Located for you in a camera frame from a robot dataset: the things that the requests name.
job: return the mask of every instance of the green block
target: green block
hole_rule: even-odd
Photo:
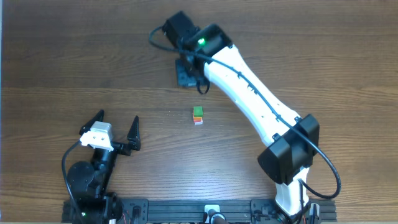
[[[203,108],[201,106],[193,107],[193,116],[194,117],[203,117]]]

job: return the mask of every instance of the tabletop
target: tabletop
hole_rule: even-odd
[[[140,117],[141,151],[119,157],[112,174],[119,196],[275,197],[246,117],[214,85],[207,95],[179,88],[178,55],[148,43],[179,10],[200,27],[217,23],[278,99],[317,118],[341,176],[339,221],[398,220],[397,1],[4,0],[3,9],[3,221],[60,221],[62,155],[100,109],[119,141]],[[203,125],[193,125],[193,106]],[[67,166],[92,153],[76,148]],[[308,183],[335,190],[320,156]]]

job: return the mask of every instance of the white plastic part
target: white plastic part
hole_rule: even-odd
[[[81,136],[80,141],[82,146],[90,145],[93,149],[99,148],[113,151],[112,138],[112,125],[95,121],[90,130]]]
[[[300,182],[302,179],[307,182],[307,174],[310,168],[302,169],[296,176],[293,177],[293,182],[289,185],[276,184],[276,203],[288,215],[292,216],[301,211],[300,202]],[[303,187],[303,200],[304,206],[308,203],[308,195],[305,187]]]
[[[286,122],[292,126],[296,124],[294,119],[300,116],[280,102],[268,90],[246,65],[235,45],[231,48],[223,48],[217,54],[214,54],[213,59],[217,59],[241,72]],[[248,83],[243,78],[238,78],[235,72],[216,62],[205,63],[204,72],[207,79],[223,90],[246,115],[266,146],[270,146],[274,142],[272,138],[274,134],[283,135],[289,130],[286,125],[276,120],[276,116],[272,114],[272,111],[260,96],[255,94],[251,88],[248,88]]]
[[[212,209],[214,211],[216,211],[216,212],[220,212],[220,206],[219,205],[205,205],[205,213],[208,213]],[[210,222],[209,216],[207,216],[205,223],[209,223],[209,222]]]

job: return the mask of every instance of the wood grain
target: wood grain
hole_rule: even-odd
[[[250,122],[215,86],[205,96],[178,88],[177,56],[148,44],[178,10],[217,22],[278,98],[319,120],[343,183],[339,221],[398,220],[398,2],[4,0],[3,221],[60,221],[61,157],[99,109],[119,140],[140,116],[142,150],[118,159],[109,186],[120,196],[274,197]],[[195,127],[196,105],[205,117]],[[79,147],[68,166],[91,154]],[[318,156],[308,182],[335,189]]]

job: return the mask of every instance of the green light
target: green light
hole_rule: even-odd
[[[199,45],[203,45],[203,44],[205,44],[205,43],[206,43],[206,41],[205,41],[204,38],[198,40],[198,44],[199,44]]]

